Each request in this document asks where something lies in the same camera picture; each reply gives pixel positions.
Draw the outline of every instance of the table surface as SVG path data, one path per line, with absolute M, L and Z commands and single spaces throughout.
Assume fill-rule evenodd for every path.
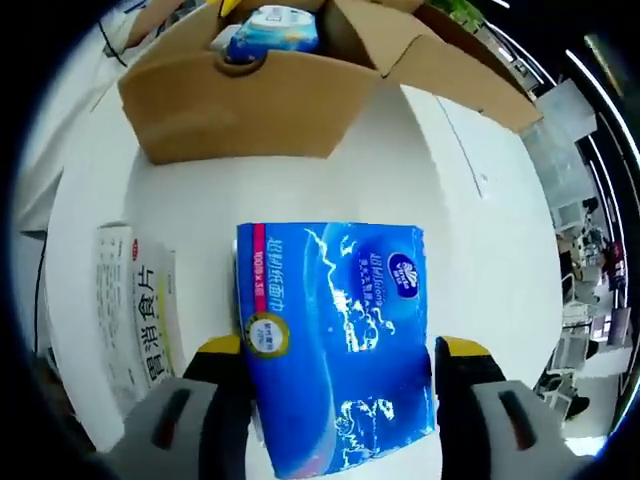
M 383 88 L 329 159 L 254 157 L 154 167 L 117 89 L 77 128 L 49 221 L 51 337 L 69 398 L 99 450 L 122 435 L 98 346 L 95 229 L 124 220 L 177 251 L 187 360 L 229 333 L 235 226 L 251 221 L 416 224 L 426 232 L 429 345 L 470 338 L 508 378 L 533 387 L 560 335 L 562 289 L 551 217 L 520 139 L 493 121 L 410 87 Z M 439 478 L 431 435 L 343 477 Z M 247 476 L 273 478 L 250 435 Z

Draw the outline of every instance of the blue tissue package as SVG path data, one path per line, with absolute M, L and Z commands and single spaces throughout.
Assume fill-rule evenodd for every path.
M 434 429 L 417 227 L 238 227 L 243 341 L 278 478 L 359 465 Z
M 269 50 L 313 52 L 318 47 L 315 17 L 304 10 L 265 5 L 233 34 L 227 47 L 231 63 L 264 58 Z

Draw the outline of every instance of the ceiling light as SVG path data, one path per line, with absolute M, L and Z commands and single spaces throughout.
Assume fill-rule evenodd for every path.
M 576 66 L 580 69 L 580 71 L 584 74 L 584 76 L 587 77 L 587 79 L 589 79 L 589 81 L 593 84 L 593 86 L 596 87 L 596 90 L 598 91 L 602 99 L 605 101 L 605 103 L 611 110 L 611 113 L 613 113 L 613 116 L 615 117 L 616 121 L 620 125 L 620 129 L 622 130 L 622 133 L 624 134 L 625 138 L 629 142 L 629 146 L 631 147 L 633 156 L 636 158 L 638 167 L 640 167 L 640 152 L 638 151 L 638 145 L 636 145 L 635 139 L 633 138 L 633 135 L 631 135 L 631 132 L 629 131 L 629 127 L 627 127 L 627 124 L 624 122 L 624 119 L 622 118 L 622 114 L 616 108 L 615 104 L 613 103 L 613 100 L 611 100 L 609 95 L 607 95 L 607 92 L 604 89 L 604 87 L 600 85 L 600 83 L 598 83 L 598 81 L 596 80 L 596 77 L 587 69 L 587 67 L 585 67 L 585 65 L 578 59 L 578 57 L 576 57 L 573 54 L 573 52 L 571 52 L 570 50 L 566 50 L 565 53 L 571 59 L 571 61 L 576 64 Z
M 504 48 L 502 47 L 498 47 L 498 51 L 500 52 L 500 54 L 507 59 L 507 62 L 511 63 L 513 62 L 513 57 L 511 56 L 511 54 L 509 52 L 507 52 Z
M 624 305 L 627 306 L 627 302 L 629 301 L 629 275 L 627 274 L 627 247 L 625 246 L 624 240 L 624 229 L 622 228 L 622 218 L 620 217 L 620 208 L 618 207 L 618 199 L 616 198 L 616 194 L 613 190 L 613 185 L 611 183 L 611 178 L 609 178 L 609 173 L 607 172 L 607 167 L 604 165 L 604 160 L 602 159 L 602 155 L 600 155 L 600 150 L 596 147 L 596 142 L 593 141 L 593 137 L 591 135 L 587 135 L 589 142 L 591 142 L 591 146 L 593 150 L 596 152 L 596 156 L 598 157 L 598 161 L 600 162 L 600 166 L 602 167 L 602 171 L 604 173 L 604 178 L 607 181 L 607 185 L 609 187 L 609 191 L 611 192 L 611 200 L 613 201 L 613 213 L 616 217 L 616 221 L 618 222 L 618 230 L 620 230 L 620 244 L 622 246 L 622 257 L 624 262 Z
M 525 57 L 527 57 L 531 63 L 533 63 L 543 74 L 545 77 L 547 77 L 549 79 L 549 81 L 551 82 L 551 85 L 557 85 L 558 82 L 556 82 L 551 75 L 549 75 L 549 73 L 542 68 L 542 66 L 536 61 L 535 58 L 533 58 L 531 55 L 529 55 L 529 52 L 527 52 L 524 48 L 522 48 L 518 42 L 516 42 L 513 38 L 511 38 L 509 35 L 507 35 L 503 30 L 499 29 L 498 27 L 496 27 L 493 23 L 489 22 L 488 20 L 485 20 L 485 23 L 492 29 L 495 30 L 496 32 L 498 32 L 500 35 L 502 35 L 504 38 L 506 38 L 507 40 L 509 40 L 511 43 L 513 43 L 513 45 L 520 50 Z
M 589 166 L 591 167 L 591 171 L 593 172 L 593 177 L 596 179 L 596 185 L 598 187 L 598 193 L 600 194 L 600 201 L 602 202 L 602 210 L 604 211 L 604 216 L 607 221 L 607 227 L 609 229 L 609 236 L 613 241 L 613 222 L 611 221 L 611 214 L 609 213 L 609 208 L 606 204 L 606 196 L 604 194 L 604 189 L 602 188 L 602 182 L 600 181 L 600 176 L 598 175 L 598 171 L 596 170 L 596 166 L 593 162 L 589 162 Z
M 538 82 L 540 84 L 544 83 L 544 80 L 542 80 L 542 77 L 540 77 L 540 75 L 538 75 L 538 72 L 536 72 L 535 68 L 533 68 L 527 62 L 525 62 L 524 59 L 522 59 L 522 58 L 518 58 L 518 60 L 520 60 L 520 63 L 522 63 L 525 66 L 525 68 L 527 70 L 529 70 L 534 77 L 536 77 L 536 80 L 538 80 Z
M 503 6 L 504 8 L 511 8 L 511 5 L 509 5 L 504 0 L 493 0 L 493 1 L 496 2 L 498 5 Z

